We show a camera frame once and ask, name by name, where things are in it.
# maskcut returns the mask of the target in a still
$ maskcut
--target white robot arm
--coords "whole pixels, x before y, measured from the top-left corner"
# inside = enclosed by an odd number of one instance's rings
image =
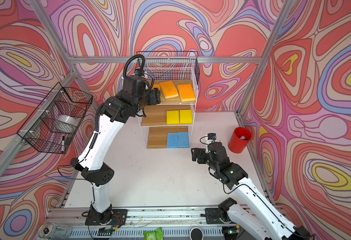
[[[229,189],[233,189],[254,212],[257,218],[240,207],[231,198],[218,205],[222,222],[233,221],[257,240],[304,240],[310,234],[304,227],[297,228],[285,218],[256,188],[247,173],[237,164],[230,162],[225,147],[216,142],[215,133],[207,134],[206,149],[192,148],[192,161],[209,165],[209,172]]]
[[[135,74],[126,76],[126,71],[134,59],[141,58],[140,68]],[[161,102],[158,88],[152,89],[154,81],[149,85],[143,71],[145,58],[134,55],[125,64],[123,71],[123,88],[114,97],[102,103],[96,112],[95,130],[85,150],[78,158],[73,158],[70,164],[81,171],[81,175],[93,185],[94,202],[91,205],[98,216],[100,224],[108,224],[113,212],[109,200],[109,181],[114,175],[113,169],[104,163],[114,137],[129,117],[138,116],[146,105],[156,105]]]

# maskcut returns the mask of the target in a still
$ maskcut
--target red bin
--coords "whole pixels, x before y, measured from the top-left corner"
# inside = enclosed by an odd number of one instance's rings
[[[250,139],[251,133],[249,130],[243,127],[237,127],[231,136],[228,147],[230,151],[234,153],[241,153],[245,149]]]

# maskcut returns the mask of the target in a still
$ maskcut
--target green snack bag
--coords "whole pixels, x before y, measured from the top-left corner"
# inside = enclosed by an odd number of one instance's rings
[[[144,231],[144,240],[156,240],[157,239],[156,235],[157,234],[155,231],[150,231],[150,232]]]
[[[156,230],[157,240],[164,240],[164,235],[162,233],[162,228],[157,228]]]

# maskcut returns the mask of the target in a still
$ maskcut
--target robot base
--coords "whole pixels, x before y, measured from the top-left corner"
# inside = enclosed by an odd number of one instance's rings
[[[93,205],[90,206],[88,217],[86,218],[85,225],[87,226],[100,226],[100,225],[112,225],[121,226],[125,225],[127,209],[111,209],[111,205],[103,213],[97,212]]]

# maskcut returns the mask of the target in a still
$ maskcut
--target psychedelic wallpaper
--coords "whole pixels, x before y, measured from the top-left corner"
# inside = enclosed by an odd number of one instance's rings
[[[241,115],[275,202],[351,240],[351,1],[297,1]]]
[[[73,56],[132,56],[137,51],[198,51],[200,56],[260,56],[280,1],[46,1]],[[123,64],[79,64],[95,100],[120,86]],[[198,111],[235,111],[255,65],[201,64]]]
[[[67,74],[28,2],[0,1],[0,154],[49,90]],[[68,164],[82,151],[93,119],[92,109],[65,155],[38,153],[25,145],[13,160],[0,177],[0,239],[33,238],[68,183],[57,166]],[[62,171],[70,176],[72,170]]]

